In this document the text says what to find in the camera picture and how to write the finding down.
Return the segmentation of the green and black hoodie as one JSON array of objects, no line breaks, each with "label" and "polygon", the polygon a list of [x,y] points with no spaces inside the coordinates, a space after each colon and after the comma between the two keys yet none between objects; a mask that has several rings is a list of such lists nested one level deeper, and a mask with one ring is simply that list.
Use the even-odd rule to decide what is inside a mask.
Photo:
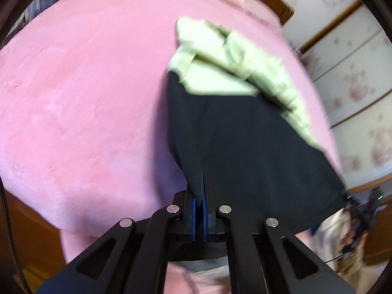
[{"label": "green and black hoodie", "polygon": [[344,185],[283,59],[238,31],[181,17],[169,63],[168,139],[197,205],[294,233],[343,212]]}]

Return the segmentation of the pink bed sheet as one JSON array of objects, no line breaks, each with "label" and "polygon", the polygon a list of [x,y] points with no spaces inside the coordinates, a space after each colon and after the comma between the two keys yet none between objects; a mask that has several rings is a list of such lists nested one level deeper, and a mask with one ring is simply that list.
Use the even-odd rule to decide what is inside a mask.
[{"label": "pink bed sheet", "polygon": [[282,222],[256,228],[216,206],[216,234],[183,234],[191,191],[168,139],[169,63],[179,18],[206,20],[280,57],[338,174],[322,105],[259,0],[60,0],[1,50],[1,190],[61,231],[95,239],[39,293],[218,293],[185,267],[220,259],[232,293],[329,293],[343,281]]}]

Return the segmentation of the floral wardrobe sliding doors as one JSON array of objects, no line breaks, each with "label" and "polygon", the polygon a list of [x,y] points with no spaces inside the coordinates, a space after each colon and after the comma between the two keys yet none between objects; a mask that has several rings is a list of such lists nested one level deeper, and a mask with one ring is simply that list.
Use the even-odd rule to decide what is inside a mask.
[{"label": "floral wardrobe sliding doors", "polygon": [[302,56],[348,188],[391,175],[391,41],[361,5]]}]

